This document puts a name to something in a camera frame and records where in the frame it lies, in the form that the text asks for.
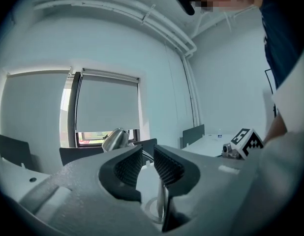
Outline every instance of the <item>black rubber finger pad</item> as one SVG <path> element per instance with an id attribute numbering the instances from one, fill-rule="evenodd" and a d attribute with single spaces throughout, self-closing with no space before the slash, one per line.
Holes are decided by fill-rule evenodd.
<path id="1" fill-rule="evenodd" d="M 141 193 L 136 190 L 141 168 L 142 146 L 139 145 L 104 163 L 99 170 L 99 180 L 115 198 L 141 202 Z"/>
<path id="2" fill-rule="evenodd" d="M 159 145 L 154 147 L 154 166 L 168 189 L 169 197 L 187 194 L 200 178 L 200 171 L 194 163 Z"/>

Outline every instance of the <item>water bottle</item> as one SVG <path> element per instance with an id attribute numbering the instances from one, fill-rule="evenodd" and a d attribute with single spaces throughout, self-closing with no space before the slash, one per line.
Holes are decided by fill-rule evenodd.
<path id="1" fill-rule="evenodd" d="M 219 128 L 219 131 L 218 131 L 218 133 L 217 133 L 217 137 L 218 138 L 222 138 L 222 132 L 221 132 L 221 129 Z"/>

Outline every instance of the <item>dark blue shirt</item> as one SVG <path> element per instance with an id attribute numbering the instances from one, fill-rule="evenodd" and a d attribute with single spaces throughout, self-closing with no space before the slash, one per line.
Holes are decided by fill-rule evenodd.
<path id="1" fill-rule="evenodd" d="M 265 28 L 265 53 L 278 88 L 304 50 L 304 15 L 291 0 L 263 0 L 260 7 Z"/>

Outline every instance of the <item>chair backrest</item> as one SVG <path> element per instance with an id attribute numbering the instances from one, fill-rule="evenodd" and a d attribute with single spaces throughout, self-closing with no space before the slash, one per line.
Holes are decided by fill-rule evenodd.
<path id="1" fill-rule="evenodd" d="M 205 125 L 190 128 L 182 132 L 182 147 L 187 147 L 205 135 Z"/>
<path id="2" fill-rule="evenodd" d="M 134 145 L 142 145 L 142 149 L 153 156 L 154 153 L 154 145 L 157 144 L 157 139 L 150 139 L 146 141 L 141 141 L 141 142 L 135 142 Z M 59 148 L 60 152 L 60 157 L 62 161 L 62 165 L 66 165 L 72 161 L 78 160 L 80 158 L 92 156 L 92 155 L 97 155 L 104 153 L 102 147 L 69 147 L 69 148 L 64 148 L 61 147 Z M 143 162 L 145 163 L 148 159 L 143 156 Z"/>
<path id="3" fill-rule="evenodd" d="M 25 168 L 37 171 L 27 142 L 0 135 L 0 156 L 13 164 L 21 166 L 23 163 Z"/>
<path id="4" fill-rule="evenodd" d="M 157 139 L 150 139 L 150 140 L 145 140 L 145 141 L 140 141 L 140 142 L 135 142 L 133 143 L 134 145 L 142 145 L 142 150 L 150 154 L 151 156 L 154 155 L 154 145 L 157 145 Z M 150 161 L 146 156 L 142 155 L 142 165 L 145 165 L 147 161 Z"/>
<path id="5" fill-rule="evenodd" d="M 102 147 L 61 147 L 59 148 L 62 165 L 80 158 L 104 153 Z"/>

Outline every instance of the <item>roller blind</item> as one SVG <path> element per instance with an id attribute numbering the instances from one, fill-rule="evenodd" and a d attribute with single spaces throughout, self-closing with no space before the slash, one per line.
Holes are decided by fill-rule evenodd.
<path id="1" fill-rule="evenodd" d="M 138 83 L 84 75 L 77 106 L 77 132 L 138 129 Z"/>
<path id="2" fill-rule="evenodd" d="M 28 142 L 43 173 L 52 174 L 62 167 L 59 118 L 67 76 L 67 71 L 13 75 L 3 90 L 0 133 Z"/>

